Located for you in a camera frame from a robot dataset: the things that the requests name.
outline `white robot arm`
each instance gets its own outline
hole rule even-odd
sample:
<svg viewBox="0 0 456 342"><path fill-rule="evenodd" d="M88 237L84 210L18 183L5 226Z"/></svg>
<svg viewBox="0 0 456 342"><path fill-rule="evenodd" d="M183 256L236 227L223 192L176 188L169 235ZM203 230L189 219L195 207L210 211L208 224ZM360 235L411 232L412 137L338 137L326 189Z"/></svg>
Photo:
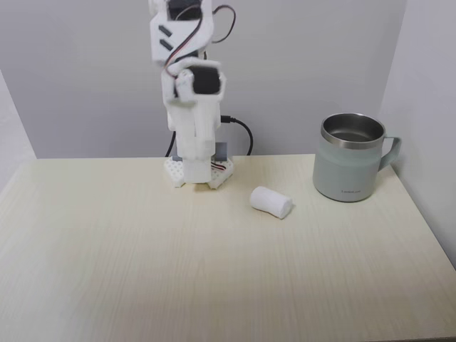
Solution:
<svg viewBox="0 0 456 342"><path fill-rule="evenodd" d="M152 59L164 68L163 102L176 132L186 183L211 180L215 130L226 78L220 63L202 59L212 42L212 0L149 0Z"/></svg>

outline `mug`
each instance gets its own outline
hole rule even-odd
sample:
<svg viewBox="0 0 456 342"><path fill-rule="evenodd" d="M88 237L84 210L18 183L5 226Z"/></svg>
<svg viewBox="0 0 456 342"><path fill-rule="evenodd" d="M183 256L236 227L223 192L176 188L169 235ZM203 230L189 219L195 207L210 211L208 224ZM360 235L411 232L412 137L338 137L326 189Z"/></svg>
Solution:
<svg viewBox="0 0 456 342"><path fill-rule="evenodd" d="M385 139L391 151L382 157ZM386 136L379 121L362 114L335 114L321 124L313 169L313 184L323 195L340 202L357 202L371 196L378 171L398 156L400 138Z"/></svg>

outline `wall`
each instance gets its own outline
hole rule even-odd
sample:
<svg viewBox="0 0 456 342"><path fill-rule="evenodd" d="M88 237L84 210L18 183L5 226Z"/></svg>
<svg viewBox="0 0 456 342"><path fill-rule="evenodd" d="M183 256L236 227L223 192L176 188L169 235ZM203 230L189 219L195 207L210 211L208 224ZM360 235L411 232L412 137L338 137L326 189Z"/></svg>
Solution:
<svg viewBox="0 0 456 342"><path fill-rule="evenodd" d="M17 167L33 159L35 155L0 71L0 192Z"/></svg>
<svg viewBox="0 0 456 342"><path fill-rule="evenodd" d="M454 265L455 13L453 0L408 2L379 115L404 139L396 170Z"/></svg>
<svg viewBox="0 0 456 342"><path fill-rule="evenodd" d="M256 154L313 152L332 113L377 115L405 0L229 0L234 33L209 48L228 77L222 112ZM214 0L214 5L222 0ZM229 23L217 14L217 34ZM0 68L38 157L164 155L147 0L2 0ZM219 140L244 154L247 134Z"/></svg>

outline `marshmallow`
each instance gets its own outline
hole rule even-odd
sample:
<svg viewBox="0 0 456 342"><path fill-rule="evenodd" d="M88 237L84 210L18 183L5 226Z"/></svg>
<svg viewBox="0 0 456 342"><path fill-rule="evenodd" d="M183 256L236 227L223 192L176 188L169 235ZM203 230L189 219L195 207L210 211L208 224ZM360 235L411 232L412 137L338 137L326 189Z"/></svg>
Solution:
<svg viewBox="0 0 456 342"><path fill-rule="evenodd" d="M265 187L258 187L250 196L250 205L257 210L284 219L293 208L293 200Z"/></svg>

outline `wooden table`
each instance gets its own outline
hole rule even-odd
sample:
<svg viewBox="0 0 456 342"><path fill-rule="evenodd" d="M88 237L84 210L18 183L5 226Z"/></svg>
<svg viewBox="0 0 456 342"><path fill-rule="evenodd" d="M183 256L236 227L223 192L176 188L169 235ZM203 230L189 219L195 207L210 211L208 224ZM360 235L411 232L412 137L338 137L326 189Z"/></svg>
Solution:
<svg viewBox="0 0 456 342"><path fill-rule="evenodd" d="M456 272L388 168L344 204L313 155L237 157L217 191L163 159L40 160L0 197L0 341L384 341L456 336ZM263 185L285 219L249 206Z"/></svg>

